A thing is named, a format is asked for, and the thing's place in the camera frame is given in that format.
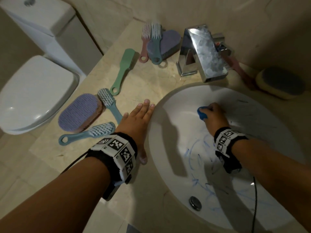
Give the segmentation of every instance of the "wall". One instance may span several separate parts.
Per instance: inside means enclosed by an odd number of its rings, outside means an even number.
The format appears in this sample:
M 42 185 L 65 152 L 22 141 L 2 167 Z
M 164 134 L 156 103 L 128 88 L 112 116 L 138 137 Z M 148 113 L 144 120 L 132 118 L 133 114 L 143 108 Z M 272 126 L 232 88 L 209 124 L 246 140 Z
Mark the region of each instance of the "wall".
M 207 23 L 243 63 L 279 65 L 309 84 L 311 0 L 64 0 L 79 11 L 103 52 L 134 17 L 158 19 L 181 34 Z
M 0 90 L 11 76 L 32 56 L 42 51 L 0 9 Z

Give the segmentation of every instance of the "pink brush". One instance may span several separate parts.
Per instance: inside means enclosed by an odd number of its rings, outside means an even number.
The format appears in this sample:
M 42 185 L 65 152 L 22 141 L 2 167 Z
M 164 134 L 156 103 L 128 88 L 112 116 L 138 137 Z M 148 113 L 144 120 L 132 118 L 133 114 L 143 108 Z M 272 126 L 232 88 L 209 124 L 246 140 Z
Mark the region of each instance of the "pink brush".
M 151 23 L 147 22 L 142 28 L 142 52 L 139 56 L 139 62 L 146 63 L 149 59 L 147 53 L 147 43 L 150 41 L 151 37 Z
M 228 65 L 235 70 L 241 77 L 244 84 L 251 90 L 258 90 L 258 86 L 255 83 L 255 80 L 251 78 L 239 65 L 239 62 L 233 56 L 227 56 L 225 54 L 221 54 L 222 58 L 228 63 Z

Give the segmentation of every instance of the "person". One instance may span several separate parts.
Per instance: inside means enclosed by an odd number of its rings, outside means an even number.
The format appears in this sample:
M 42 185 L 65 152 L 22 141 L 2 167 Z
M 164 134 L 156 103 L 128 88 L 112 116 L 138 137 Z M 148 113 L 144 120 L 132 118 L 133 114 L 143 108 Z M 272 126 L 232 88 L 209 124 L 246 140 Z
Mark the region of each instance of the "person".
M 155 105 L 149 100 L 125 113 L 116 132 L 132 137 L 147 162 L 144 141 Z M 229 127 L 217 103 L 201 109 L 212 136 Z M 233 155 L 260 184 L 308 231 L 311 231 L 311 169 L 270 149 L 256 139 L 241 139 L 232 146 Z M 0 232 L 82 232 L 91 213 L 110 183 L 108 168 L 95 157 L 87 157 L 29 197 L 0 220 Z

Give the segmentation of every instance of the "person's left arm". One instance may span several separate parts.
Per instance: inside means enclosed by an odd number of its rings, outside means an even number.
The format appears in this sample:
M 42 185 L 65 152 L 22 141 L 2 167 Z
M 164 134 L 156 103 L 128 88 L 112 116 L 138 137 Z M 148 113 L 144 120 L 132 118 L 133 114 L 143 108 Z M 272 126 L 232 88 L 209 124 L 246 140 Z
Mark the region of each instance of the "person's left arm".
M 143 148 L 154 110 L 150 101 L 125 113 L 116 132 L 132 137 L 146 163 Z M 105 164 L 87 157 L 29 197 L 0 220 L 0 232 L 82 232 L 110 184 Z

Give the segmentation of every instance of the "toilet lid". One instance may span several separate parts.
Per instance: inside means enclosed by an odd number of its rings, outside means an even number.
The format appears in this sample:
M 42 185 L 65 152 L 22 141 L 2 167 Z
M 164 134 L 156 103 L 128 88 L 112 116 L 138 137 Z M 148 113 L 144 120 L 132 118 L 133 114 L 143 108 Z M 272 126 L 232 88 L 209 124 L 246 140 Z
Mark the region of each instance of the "toilet lid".
M 32 128 L 57 112 L 79 84 L 78 77 L 37 55 L 29 59 L 0 92 L 0 127 Z

